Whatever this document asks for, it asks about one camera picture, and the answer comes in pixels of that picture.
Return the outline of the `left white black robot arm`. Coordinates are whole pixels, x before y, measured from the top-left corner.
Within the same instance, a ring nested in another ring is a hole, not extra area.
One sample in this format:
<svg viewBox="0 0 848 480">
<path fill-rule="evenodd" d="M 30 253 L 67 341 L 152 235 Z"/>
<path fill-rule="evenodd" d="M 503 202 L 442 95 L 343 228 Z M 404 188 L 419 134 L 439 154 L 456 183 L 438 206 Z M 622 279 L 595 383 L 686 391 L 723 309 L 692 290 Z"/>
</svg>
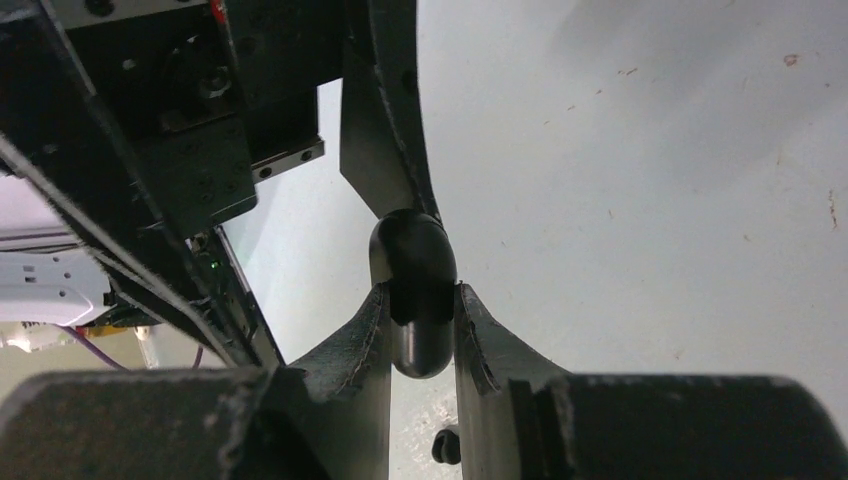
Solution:
<svg viewBox="0 0 848 480">
<path fill-rule="evenodd" d="M 166 323 L 228 365 L 284 362 L 224 225 L 321 157 L 382 222 L 438 221 L 414 1 L 5 1 L 1 319 Z"/>
</svg>

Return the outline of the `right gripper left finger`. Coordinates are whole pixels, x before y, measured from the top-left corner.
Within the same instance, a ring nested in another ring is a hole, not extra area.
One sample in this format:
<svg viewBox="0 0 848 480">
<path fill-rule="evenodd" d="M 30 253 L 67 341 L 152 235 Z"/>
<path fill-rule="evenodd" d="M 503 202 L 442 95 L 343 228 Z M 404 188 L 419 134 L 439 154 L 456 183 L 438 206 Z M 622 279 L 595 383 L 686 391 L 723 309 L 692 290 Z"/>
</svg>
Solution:
<svg viewBox="0 0 848 480">
<path fill-rule="evenodd" d="M 390 297 L 275 369 L 64 371 L 1 406 L 5 479 L 384 479 Z"/>
</svg>

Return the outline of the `black earbud charging case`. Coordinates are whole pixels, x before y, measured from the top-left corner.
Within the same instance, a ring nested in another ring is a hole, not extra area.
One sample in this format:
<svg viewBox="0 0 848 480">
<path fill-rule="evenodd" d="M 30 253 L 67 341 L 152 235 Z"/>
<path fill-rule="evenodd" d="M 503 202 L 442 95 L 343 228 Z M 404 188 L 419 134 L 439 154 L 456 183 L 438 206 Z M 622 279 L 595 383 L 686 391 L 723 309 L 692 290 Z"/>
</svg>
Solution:
<svg viewBox="0 0 848 480">
<path fill-rule="evenodd" d="M 382 217 L 369 240 L 370 277 L 390 296 L 390 335 L 395 369 L 429 379 L 454 351 L 455 255 L 435 218 L 412 209 Z"/>
</svg>

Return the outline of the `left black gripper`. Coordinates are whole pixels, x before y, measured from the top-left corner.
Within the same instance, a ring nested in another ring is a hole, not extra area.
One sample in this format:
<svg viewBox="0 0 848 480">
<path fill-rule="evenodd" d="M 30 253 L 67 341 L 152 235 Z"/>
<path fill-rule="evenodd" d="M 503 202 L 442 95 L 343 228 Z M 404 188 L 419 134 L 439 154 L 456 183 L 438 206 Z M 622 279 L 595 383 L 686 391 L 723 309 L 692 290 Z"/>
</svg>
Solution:
<svg viewBox="0 0 848 480">
<path fill-rule="evenodd" d="M 338 1 L 5 1 L 1 162 L 64 226 L 27 287 L 52 323 L 167 323 L 228 365 L 283 364 L 224 224 L 320 157 Z"/>
</svg>

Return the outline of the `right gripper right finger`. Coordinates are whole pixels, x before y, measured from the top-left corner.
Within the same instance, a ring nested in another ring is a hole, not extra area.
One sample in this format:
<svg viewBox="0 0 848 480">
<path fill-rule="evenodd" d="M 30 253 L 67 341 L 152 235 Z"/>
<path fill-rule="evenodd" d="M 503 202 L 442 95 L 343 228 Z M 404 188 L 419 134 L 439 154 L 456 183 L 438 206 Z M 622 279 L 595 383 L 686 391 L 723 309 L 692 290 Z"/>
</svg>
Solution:
<svg viewBox="0 0 848 480">
<path fill-rule="evenodd" d="M 454 294 L 467 479 L 843 479 L 847 448 L 798 382 L 571 373 Z"/>
</svg>

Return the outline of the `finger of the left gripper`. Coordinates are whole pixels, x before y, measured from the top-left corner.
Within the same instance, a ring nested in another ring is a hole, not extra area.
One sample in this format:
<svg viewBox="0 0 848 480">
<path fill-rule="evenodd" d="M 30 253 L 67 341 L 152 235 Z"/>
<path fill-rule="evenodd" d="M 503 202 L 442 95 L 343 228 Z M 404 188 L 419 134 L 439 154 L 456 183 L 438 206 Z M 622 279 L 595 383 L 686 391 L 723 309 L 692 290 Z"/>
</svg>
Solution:
<svg viewBox="0 0 848 480">
<path fill-rule="evenodd" d="M 429 171 L 414 1 L 347 1 L 340 171 L 377 216 L 441 217 Z"/>
</svg>

